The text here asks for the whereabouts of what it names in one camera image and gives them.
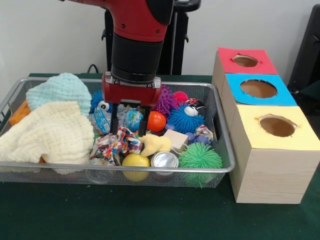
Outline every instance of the red square lid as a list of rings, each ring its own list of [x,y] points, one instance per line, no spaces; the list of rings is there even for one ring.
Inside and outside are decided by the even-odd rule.
[[[226,74],[270,74],[278,72],[263,49],[230,49],[218,47]]]

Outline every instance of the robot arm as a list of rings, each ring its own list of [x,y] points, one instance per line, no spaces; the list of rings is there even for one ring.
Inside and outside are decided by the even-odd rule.
[[[71,0],[108,9],[114,34],[111,75],[127,84],[152,83],[174,0]]]
[[[103,98],[113,104],[110,131],[118,132],[119,104],[140,105],[144,115],[139,136],[145,135],[151,107],[156,105],[161,94],[162,83],[156,72],[174,3],[177,9],[190,12],[200,7],[201,0],[70,1],[111,12],[114,26],[112,67],[111,73],[105,72],[102,78]]]

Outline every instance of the crumpled paper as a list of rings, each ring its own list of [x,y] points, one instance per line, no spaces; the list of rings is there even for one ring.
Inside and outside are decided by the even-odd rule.
[[[116,135],[108,134],[95,140],[89,162],[95,165],[120,165],[119,158],[116,157],[119,153],[140,154],[142,146],[132,131],[126,127],[119,127]]]
[[[214,140],[214,133],[210,131],[205,125],[200,125],[195,129],[194,133],[195,137],[204,136],[206,139],[208,139],[209,143],[211,143]]]

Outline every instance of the black and white toy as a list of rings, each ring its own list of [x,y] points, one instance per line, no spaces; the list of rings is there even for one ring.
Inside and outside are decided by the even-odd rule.
[[[190,98],[185,103],[189,105],[184,109],[185,114],[187,114],[188,116],[206,116],[207,108],[200,100],[196,98]]]
[[[97,106],[97,110],[99,109],[102,109],[103,111],[105,111],[106,113],[109,113],[109,108],[110,108],[110,105],[109,103],[105,102],[105,101],[100,101],[98,103],[98,106]]]

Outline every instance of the metal can lid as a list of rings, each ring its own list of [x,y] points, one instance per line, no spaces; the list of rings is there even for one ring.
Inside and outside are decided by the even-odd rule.
[[[157,168],[177,168],[179,160],[176,155],[169,151],[156,153],[151,159],[151,167]]]

